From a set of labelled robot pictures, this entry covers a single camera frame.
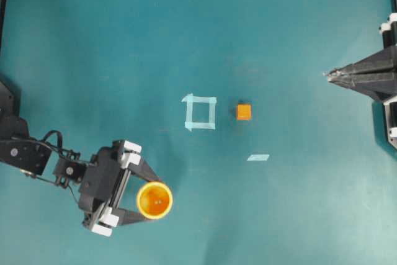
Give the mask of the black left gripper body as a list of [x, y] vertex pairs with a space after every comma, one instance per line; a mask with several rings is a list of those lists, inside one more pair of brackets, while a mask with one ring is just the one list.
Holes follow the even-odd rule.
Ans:
[[139, 145], [119, 140], [111, 147], [102, 147], [91, 158], [94, 166], [86, 169], [79, 188], [83, 227], [102, 236], [110, 236], [120, 227], [117, 209], [132, 175], [129, 164], [140, 162], [140, 151]]

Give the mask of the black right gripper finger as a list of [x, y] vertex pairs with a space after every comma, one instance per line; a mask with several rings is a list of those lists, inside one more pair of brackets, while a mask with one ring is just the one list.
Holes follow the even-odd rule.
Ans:
[[384, 48], [363, 60], [330, 71], [327, 76], [347, 76], [391, 71], [396, 68], [396, 45]]
[[396, 73], [327, 76], [327, 78], [330, 83], [364, 94], [378, 102], [384, 102], [396, 95]]

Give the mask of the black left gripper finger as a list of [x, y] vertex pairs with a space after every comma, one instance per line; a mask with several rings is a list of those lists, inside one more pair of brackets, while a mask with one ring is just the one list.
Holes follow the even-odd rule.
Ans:
[[130, 163], [129, 170], [133, 173], [133, 175], [147, 182], [160, 181], [158, 175], [151, 169], [149, 164], [144, 159], [141, 159], [138, 165]]
[[119, 217], [118, 226], [148, 221], [141, 213], [131, 210], [117, 209], [117, 215]]

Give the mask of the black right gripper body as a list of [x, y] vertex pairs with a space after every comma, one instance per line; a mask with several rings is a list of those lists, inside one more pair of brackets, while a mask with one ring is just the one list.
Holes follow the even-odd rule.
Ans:
[[383, 103], [388, 143], [396, 148], [396, 13], [390, 14], [388, 22], [382, 23], [383, 54], [387, 54], [388, 67], [376, 83], [378, 100]]

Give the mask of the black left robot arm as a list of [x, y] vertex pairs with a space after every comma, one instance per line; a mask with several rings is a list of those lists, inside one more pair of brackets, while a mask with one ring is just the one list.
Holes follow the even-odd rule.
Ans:
[[[141, 156], [141, 146], [128, 140], [113, 141], [89, 161], [63, 148], [63, 136], [49, 131], [37, 140], [29, 135], [27, 122], [19, 117], [15, 94], [1, 84], [1, 162], [26, 176], [41, 179], [50, 155], [59, 160], [53, 171], [54, 186], [79, 186], [78, 207], [84, 213], [83, 226], [93, 233], [110, 236], [116, 227], [159, 220], [169, 212], [172, 195]], [[136, 176], [146, 184], [136, 195], [137, 211], [120, 208], [128, 181]]]

